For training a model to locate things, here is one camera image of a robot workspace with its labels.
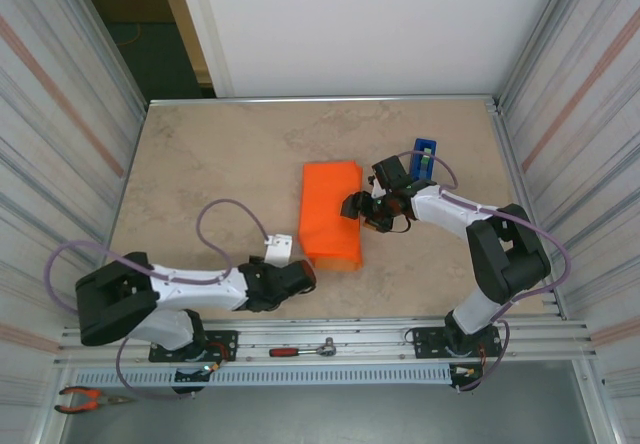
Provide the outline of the aluminium table edge rail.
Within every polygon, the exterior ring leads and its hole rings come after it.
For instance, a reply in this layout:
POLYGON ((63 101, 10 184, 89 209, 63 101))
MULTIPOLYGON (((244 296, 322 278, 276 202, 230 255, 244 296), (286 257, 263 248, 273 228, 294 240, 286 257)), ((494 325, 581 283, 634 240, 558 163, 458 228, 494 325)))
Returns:
POLYGON ((380 95, 380 96, 287 96, 249 98, 203 98, 203 99, 154 99, 149 107, 179 105, 222 104, 285 104, 285 103, 341 103, 341 102, 427 102, 427 101, 480 101, 492 112, 498 100, 489 94, 425 94, 425 95, 380 95))

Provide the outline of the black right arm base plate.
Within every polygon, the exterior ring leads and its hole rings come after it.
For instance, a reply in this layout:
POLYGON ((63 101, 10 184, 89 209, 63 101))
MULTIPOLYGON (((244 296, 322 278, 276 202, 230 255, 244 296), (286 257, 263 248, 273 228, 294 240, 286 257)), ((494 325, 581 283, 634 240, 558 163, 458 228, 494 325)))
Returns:
POLYGON ((472 335, 445 326, 413 328, 411 342, 418 359, 480 358, 481 350, 487 357, 498 357, 503 349, 495 326, 472 335))

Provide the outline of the blue tape dispenser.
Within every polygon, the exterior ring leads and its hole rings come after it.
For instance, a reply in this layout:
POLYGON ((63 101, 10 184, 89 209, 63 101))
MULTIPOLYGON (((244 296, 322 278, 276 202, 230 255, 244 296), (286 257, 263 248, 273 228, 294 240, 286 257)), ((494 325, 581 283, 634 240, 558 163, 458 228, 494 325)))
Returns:
POLYGON ((437 142, 435 140, 417 138, 414 142, 413 150, 417 151, 417 154, 412 154, 410 159, 409 174, 414 179, 431 180, 433 176, 434 160, 432 160, 432 166, 429 173, 424 173, 420 170, 420 159, 423 154, 423 150, 426 148, 432 149, 432 155, 436 154, 437 142))

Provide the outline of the aluminium mounting rail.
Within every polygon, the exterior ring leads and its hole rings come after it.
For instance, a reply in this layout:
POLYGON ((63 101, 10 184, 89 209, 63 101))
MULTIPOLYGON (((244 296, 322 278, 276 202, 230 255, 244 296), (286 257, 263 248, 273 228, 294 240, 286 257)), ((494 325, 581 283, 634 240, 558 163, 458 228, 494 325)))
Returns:
MULTIPOLYGON (((557 316, 508 316, 511 334, 507 361, 592 360, 595 346, 587 325, 557 316)), ((442 318, 369 319, 230 319, 206 320, 207 330, 239 333, 236 362, 251 365, 269 360, 268 350, 276 347, 316 347, 327 337, 334 340, 337 355, 326 362, 394 363, 415 359, 408 342, 411 328, 435 327, 442 318)))

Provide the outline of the orange-handled pliers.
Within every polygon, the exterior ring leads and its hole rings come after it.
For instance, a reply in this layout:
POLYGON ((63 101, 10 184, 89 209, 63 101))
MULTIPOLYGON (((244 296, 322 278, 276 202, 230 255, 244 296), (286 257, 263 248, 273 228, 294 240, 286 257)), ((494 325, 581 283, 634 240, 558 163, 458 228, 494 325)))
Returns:
POLYGON ((75 415, 91 412, 107 405, 118 405, 130 402, 123 396, 107 395, 103 391, 83 386, 66 387, 59 391, 60 396, 81 396, 84 401, 78 405, 55 405, 54 410, 64 415, 75 415))

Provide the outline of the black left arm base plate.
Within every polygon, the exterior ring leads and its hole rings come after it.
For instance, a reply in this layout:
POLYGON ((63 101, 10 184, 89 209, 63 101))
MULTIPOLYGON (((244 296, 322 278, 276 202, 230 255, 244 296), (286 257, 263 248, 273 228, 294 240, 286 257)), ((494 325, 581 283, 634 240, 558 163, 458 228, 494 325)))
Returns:
POLYGON ((178 350, 167 350, 158 344, 152 344, 148 354, 148 360, 152 363, 216 363, 234 361, 238 350, 237 331, 205 332, 205 344, 198 347, 190 344, 178 350))

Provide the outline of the red-handled ratchet wrench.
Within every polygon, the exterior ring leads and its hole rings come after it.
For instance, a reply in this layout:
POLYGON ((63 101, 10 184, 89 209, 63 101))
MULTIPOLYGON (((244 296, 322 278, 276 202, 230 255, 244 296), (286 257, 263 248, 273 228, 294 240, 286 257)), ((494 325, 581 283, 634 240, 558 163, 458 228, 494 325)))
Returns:
POLYGON ((321 357, 332 357, 336 355, 336 347, 331 337, 327 337, 325 342, 317 348, 283 347, 272 348, 268 354, 272 358, 289 358, 304 355, 317 355, 321 357))

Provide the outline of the striped translucent enclosure panel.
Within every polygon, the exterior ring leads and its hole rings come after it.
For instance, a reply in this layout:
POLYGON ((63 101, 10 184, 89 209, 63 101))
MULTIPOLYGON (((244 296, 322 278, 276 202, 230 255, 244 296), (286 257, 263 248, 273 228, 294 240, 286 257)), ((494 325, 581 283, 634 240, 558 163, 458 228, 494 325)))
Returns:
POLYGON ((74 285, 101 264, 146 104, 91 0, 0 0, 0 444, 53 394, 74 285))
POLYGON ((499 108, 538 225, 572 260, 614 438, 640 444, 640 0, 550 0, 499 108))

